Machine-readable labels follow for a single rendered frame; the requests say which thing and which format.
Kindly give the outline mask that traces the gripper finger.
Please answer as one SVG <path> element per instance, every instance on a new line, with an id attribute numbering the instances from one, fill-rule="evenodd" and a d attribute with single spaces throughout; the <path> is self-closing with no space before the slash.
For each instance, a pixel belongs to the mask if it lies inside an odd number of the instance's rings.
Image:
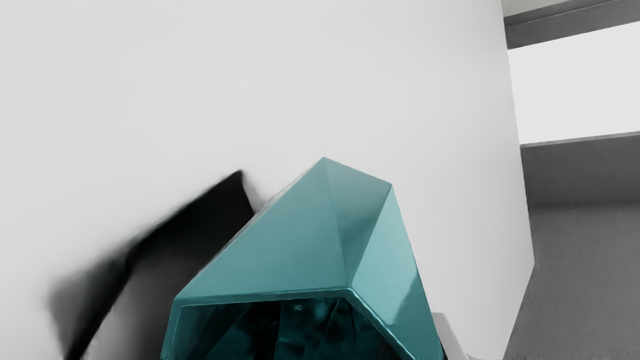
<path id="1" fill-rule="evenodd" d="M 432 319 L 439 341 L 446 354 L 447 360 L 469 360 L 466 351 L 464 351 L 458 337 L 453 330 L 448 317 L 442 312 L 432 312 Z"/>

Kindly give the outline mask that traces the teal faceted mug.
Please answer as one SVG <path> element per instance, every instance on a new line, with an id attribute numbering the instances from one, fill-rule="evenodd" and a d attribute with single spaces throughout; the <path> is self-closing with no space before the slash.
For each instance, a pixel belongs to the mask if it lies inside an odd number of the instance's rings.
<path id="1" fill-rule="evenodd" d="M 393 185 L 322 158 L 173 301 L 160 360 L 447 360 Z"/>

